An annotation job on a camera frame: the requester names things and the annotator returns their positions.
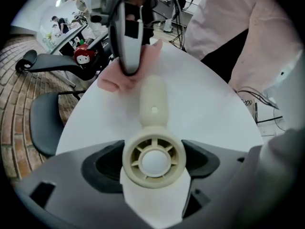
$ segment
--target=red toy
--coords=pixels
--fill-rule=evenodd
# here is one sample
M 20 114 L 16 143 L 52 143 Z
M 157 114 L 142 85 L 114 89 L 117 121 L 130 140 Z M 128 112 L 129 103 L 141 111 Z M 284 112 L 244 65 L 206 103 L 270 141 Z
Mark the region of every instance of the red toy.
M 87 50 L 88 45 L 83 44 L 78 46 L 74 51 L 74 60 L 80 66 L 87 66 L 90 62 L 93 62 L 96 51 Z

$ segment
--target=white wall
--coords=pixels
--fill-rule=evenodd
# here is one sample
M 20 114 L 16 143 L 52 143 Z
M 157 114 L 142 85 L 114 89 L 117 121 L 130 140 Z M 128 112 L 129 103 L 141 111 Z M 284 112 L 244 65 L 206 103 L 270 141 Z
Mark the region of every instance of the white wall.
M 45 46 L 42 42 L 45 33 L 41 33 L 40 26 L 43 24 L 44 30 L 50 32 L 50 25 L 52 26 L 50 20 L 53 15 L 71 19 L 71 8 L 76 8 L 73 2 L 70 7 L 66 7 L 67 4 L 63 3 L 56 8 L 55 4 L 56 0 L 28 0 L 11 23 L 13 26 L 11 32 L 34 34 L 38 42 Z
M 40 25 L 43 26 L 43 28 L 47 32 L 51 32 L 52 25 L 56 24 L 51 21 L 51 18 L 53 16 L 57 16 L 58 18 L 68 18 L 69 22 L 73 20 L 73 12 L 78 12 L 78 9 L 76 8 L 75 2 L 72 0 L 68 0 L 59 7 L 48 7 L 45 12 L 43 13 L 43 16 L 40 20 Z

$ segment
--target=person in white shirt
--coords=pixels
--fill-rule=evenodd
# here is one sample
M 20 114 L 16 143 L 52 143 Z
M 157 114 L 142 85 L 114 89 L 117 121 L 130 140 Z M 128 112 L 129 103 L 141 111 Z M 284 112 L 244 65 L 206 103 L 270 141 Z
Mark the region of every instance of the person in white shirt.
M 91 10 L 90 10 L 90 8 L 87 7 L 84 0 L 72 0 L 72 1 L 75 1 L 77 9 L 80 11 L 79 15 L 85 17 L 89 27 L 91 28 L 91 30 L 94 34 L 94 36 L 96 38 L 99 37 L 99 35 L 106 30 L 105 26 L 101 26 L 98 23 L 91 22 L 91 19 L 90 19 Z
M 235 91 L 268 88 L 303 49 L 275 0 L 203 0 L 187 26 L 185 50 Z M 240 94 L 245 103 L 253 97 Z

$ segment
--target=robotic arm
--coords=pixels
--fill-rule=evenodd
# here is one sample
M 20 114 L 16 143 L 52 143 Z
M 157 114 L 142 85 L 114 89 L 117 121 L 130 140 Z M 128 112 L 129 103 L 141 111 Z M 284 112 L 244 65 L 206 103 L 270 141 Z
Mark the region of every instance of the robotic arm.
M 172 7 L 158 0 L 147 0 L 139 8 L 125 0 L 85 0 L 91 11 L 91 21 L 106 25 L 114 57 L 120 58 L 125 75 L 137 72 L 140 63 L 141 46 L 153 35 L 152 23 L 172 16 Z M 142 18 L 142 10 L 148 19 Z M 126 15 L 135 14 L 135 20 L 126 20 Z

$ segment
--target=desk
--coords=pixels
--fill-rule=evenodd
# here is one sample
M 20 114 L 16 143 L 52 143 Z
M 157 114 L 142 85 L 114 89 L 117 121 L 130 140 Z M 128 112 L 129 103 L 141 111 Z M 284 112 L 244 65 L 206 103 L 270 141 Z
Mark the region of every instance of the desk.
M 194 57 L 164 43 L 160 58 L 149 74 L 159 75 L 166 82 L 168 129 L 179 139 L 246 152 L 263 144 L 254 119 L 241 99 Z M 140 85 L 128 94 L 119 94 L 98 88 L 95 81 L 73 110 L 61 135 L 57 154 L 114 140 L 128 140 L 137 133 L 141 129 Z M 190 185 L 187 172 L 170 186 L 145 189 L 130 182 L 122 169 L 121 183 L 127 203 L 155 228 L 181 220 Z M 145 201 L 146 206 L 132 204 L 134 198 Z

